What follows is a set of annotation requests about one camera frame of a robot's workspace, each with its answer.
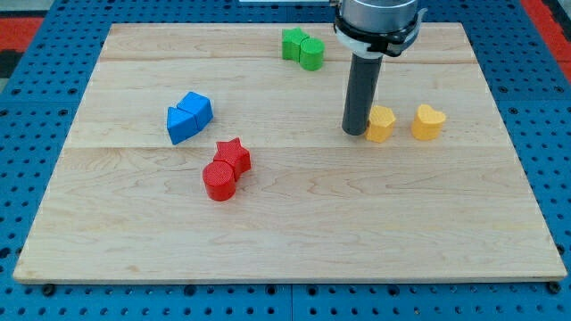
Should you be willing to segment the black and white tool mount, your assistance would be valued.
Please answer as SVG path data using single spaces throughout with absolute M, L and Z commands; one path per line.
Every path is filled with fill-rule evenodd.
M 426 12 L 426 8 L 420 9 L 413 20 L 402 29 L 388 33 L 376 33 L 353 27 L 339 11 L 336 11 L 334 32 L 343 46 L 361 58 L 376 59 L 381 55 L 398 57 L 417 39 Z

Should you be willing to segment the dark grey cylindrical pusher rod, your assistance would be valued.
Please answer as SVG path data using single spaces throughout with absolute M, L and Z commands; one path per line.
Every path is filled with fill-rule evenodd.
M 366 131 L 382 60 L 352 55 L 342 121 L 342 129 L 348 135 L 360 136 Z

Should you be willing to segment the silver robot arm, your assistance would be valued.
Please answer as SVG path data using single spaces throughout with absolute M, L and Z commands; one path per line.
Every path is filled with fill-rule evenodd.
M 346 134 L 365 133 L 382 61 L 412 46 L 425 13 L 417 0 L 342 0 L 335 5 L 336 38 L 352 51 L 342 120 Z

